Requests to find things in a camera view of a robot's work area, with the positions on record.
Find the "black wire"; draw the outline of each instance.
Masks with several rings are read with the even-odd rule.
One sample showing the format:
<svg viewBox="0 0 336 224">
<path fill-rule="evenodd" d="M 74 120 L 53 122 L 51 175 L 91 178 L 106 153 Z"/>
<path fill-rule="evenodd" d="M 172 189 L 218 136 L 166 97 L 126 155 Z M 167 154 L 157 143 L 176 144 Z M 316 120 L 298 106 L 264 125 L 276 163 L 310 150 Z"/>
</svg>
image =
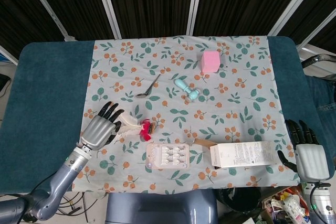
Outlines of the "black wire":
<svg viewBox="0 0 336 224">
<path fill-rule="evenodd" d="M 0 98 L 3 97 L 3 96 L 6 94 L 6 91 L 7 91 L 8 87 L 9 87 L 11 81 L 12 81 L 12 80 L 9 80 L 9 81 L 8 81 L 8 85 L 7 85 L 7 87 L 5 88 L 5 93 L 4 93 L 2 96 L 0 96 Z"/>
<path fill-rule="evenodd" d="M 94 206 L 94 204 L 95 204 L 96 202 L 97 202 L 97 199 L 92 203 L 91 206 L 89 206 L 85 211 L 83 211 L 83 212 L 81 212 L 81 213 L 79 213 L 79 214 L 70 215 L 70 214 L 67 214 L 67 213 L 65 213 L 65 212 L 64 212 L 64 214 L 58 214 L 58 213 L 56 213 L 56 214 L 58 214 L 58 215 L 66 215 L 66 216 L 79 216 L 79 215 L 82 215 L 82 214 L 84 214 L 85 212 L 87 212 L 91 207 Z"/>
<path fill-rule="evenodd" d="M 48 177 L 46 177 L 44 180 L 42 180 L 40 183 L 37 184 L 37 186 L 34 187 L 34 189 L 30 192 L 30 194 L 33 193 L 33 191 L 36 190 L 37 187 L 39 187 L 44 181 L 46 181 L 47 179 L 51 178 L 52 176 L 54 176 L 56 174 L 56 172 L 54 172 L 53 174 L 49 175 Z"/>
<path fill-rule="evenodd" d="M 67 201 L 67 203 L 69 203 L 69 205 L 68 206 L 62 206 L 61 208 L 71 207 L 71 209 L 74 210 L 75 207 L 73 206 L 72 202 L 70 202 L 70 200 L 68 200 L 65 196 L 63 196 L 63 199 L 65 199 Z"/>
<path fill-rule="evenodd" d="M 12 197 L 21 197 L 22 195 L 21 194 L 4 194 L 4 195 L 0 195 L 0 198 L 1 197 L 5 197 L 5 196 L 12 196 Z"/>
<path fill-rule="evenodd" d="M 24 223 L 34 223 L 34 224 L 40 224 L 38 222 L 28 222 L 28 221 L 23 221 Z"/>
<path fill-rule="evenodd" d="M 313 193 L 314 193 L 314 191 L 317 189 L 317 188 L 319 188 L 319 187 L 322 187 L 322 184 L 315 184 L 315 186 L 314 186 L 314 188 L 311 190 L 311 192 L 310 192 L 310 196 L 309 196 L 309 199 L 310 199 L 310 207 L 313 209 L 313 211 L 314 211 L 314 213 L 317 215 L 317 217 L 319 217 L 319 219 L 324 223 L 324 224 L 328 224 L 328 223 L 326 223 L 323 219 L 322 219 L 322 217 L 316 212 L 316 210 L 315 210 L 315 208 L 316 208 L 316 206 L 313 204 Z"/>
<path fill-rule="evenodd" d="M 24 199 L 24 200 L 25 200 L 25 202 L 26 202 L 26 203 L 25 203 L 25 208 L 23 209 L 23 212 L 22 212 L 21 217 L 19 218 L 17 224 L 20 224 L 20 222 L 21 222 L 23 216 L 26 214 L 26 211 L 28 210 L 28 204 L 29 204 L 29 202 L 28 202 L 28 200 L 26 200 L 26 199 Z"/>
<path fill-rule="evenodd" d="M 60 205 L 64 205 L 64 204 L 69 203 L 69 202 L 72 201 L 74 198 L 76 198 L 78 195 L 79 195 L 79 192 L 78 192 L 72 199 L 67 200 L 67 202 L 63 202 L 63 203 L 61 203 Z"/>
<path fill-rule="evenodd" d="M 79 200 L 77 200 L 77 201 L 76 201 L 75 203 L 73 203 L 72 205 L 77 204 L 82 198 L 83 198 L 83 195 L 79 198 Z"/>
<path fill-rule="evenodd" d="M 86 220 L 86 223 L 89 223 L 88 215 L 87 215 L 87 213 L 86 213 L 87 209 L 86 209 L 86 202 L 85 202 L 85 196 L 84 196 L 84 193 L 83 193 L 83 207 L 84 207 L 84 214 L 85 214 L 85 220 Z"/>
</svg>

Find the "dark teal table edge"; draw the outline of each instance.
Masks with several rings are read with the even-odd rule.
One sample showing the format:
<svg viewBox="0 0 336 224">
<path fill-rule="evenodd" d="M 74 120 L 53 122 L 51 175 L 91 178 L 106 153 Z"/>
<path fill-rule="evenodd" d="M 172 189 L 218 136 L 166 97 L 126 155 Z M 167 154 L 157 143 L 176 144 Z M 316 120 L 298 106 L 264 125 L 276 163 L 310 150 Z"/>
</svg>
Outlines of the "dark teal table edge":
<svg viewBox="0 0 336 224">
<path fill-rule="evenodd" d="M 285 118 L 304 119 L 323 144 L 294 42 L 268 39 Z M 0 128 L 0 194 L 29 192 L 76 146 L 94 43 L 31 43 L 23 49 Z M 48 183 L 41 188 L 49 190 Z"/>
</svg>

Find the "floral tablecloth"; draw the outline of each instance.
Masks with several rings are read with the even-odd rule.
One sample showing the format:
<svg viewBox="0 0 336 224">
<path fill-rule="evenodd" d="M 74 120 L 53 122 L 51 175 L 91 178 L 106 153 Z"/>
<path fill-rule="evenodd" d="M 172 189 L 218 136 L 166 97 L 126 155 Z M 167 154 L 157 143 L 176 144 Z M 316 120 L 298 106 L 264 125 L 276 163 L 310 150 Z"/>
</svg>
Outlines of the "floral tablecloth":
<svg viewBox="0 0 336 224">
<path fill-rule="evenodd" d="M 206 50 L 221 56 L 218 73 L 202 73 Z M 155 77 L 151 94 L 139 99 Z M 185 101 L 173 80 L 180 78 L 201 95 Z M 294 153 L 284 124 L 266 36 L 97 40 L 83 112 L 82 131 L 108 102 L 119 103 L 139 121 L 150 119 L 149 142 L 183 143 L 205 138 L 218 143 L 274 141 L 290 161 Z M 205 147 L 190 148 L 191 168 L 145 167 L 148 142 L 116 137 L 93 154 L 74 191 L 173 194 L 197 188 L 296 185 L 299 177 L 281 164 L 215 170 Z"/>
</svg>

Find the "table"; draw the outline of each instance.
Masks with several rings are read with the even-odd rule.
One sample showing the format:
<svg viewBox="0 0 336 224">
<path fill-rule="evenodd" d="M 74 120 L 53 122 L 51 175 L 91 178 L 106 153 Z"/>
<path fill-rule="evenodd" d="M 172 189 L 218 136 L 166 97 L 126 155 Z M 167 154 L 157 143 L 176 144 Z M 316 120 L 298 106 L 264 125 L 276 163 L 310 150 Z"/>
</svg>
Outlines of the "table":
<svg viewBox="0 0 336 224">
<path fill-rule="evenodd" d="M 6 150 L 0 158 L 2 193 L 29 191 L 55 171 L 75 146 L 93 47 L 94 41 L 50 42 L 23 50 L 0 129 L 0 148 Z M 269 37 L 269 47 L 285 118 L 305 118 L 323 143 L 293 42 Z"/>
<path fill-rule="evenodd" d="M 107 102 L 126 114 L 150 119 L 154 143 L 186 143 L 195 137 L 218 143 L 274 141 L 295 161 L 279 101 L 266 36 L 98 40 L 95 42 L 81 130 Z M 218 51 L 218 73 L 202 73 L 205 51 Z M 161 74 L 151 94 L 144 92 Z M 201 95 L 185 101 L 174 80 L 182 79 Z M 148 169 L 147 143 L 131 135 L 116 137 L 94 153 L 73 183 L 73 190 L 182 193 L 192 189 L 288 186 L 298 176 L 279 160 L 276 165 L 215 170 L 207 148 L 190 148 L 190 168 Z"/>
</svg>

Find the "pill blister pack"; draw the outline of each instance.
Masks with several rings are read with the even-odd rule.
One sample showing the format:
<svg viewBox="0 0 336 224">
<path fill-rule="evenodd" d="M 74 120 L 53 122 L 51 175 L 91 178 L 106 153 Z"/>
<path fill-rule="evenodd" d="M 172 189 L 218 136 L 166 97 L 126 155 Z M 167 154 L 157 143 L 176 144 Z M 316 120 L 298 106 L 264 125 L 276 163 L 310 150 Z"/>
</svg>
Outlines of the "pill blister pack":
<svg viewBox="0 0 336 224">
<path fill-rule="evenodd" d="M 149 169 L 189 168 L 189 145 L 149 144 L 146 148 L 146 167 Z"/>
</svg>

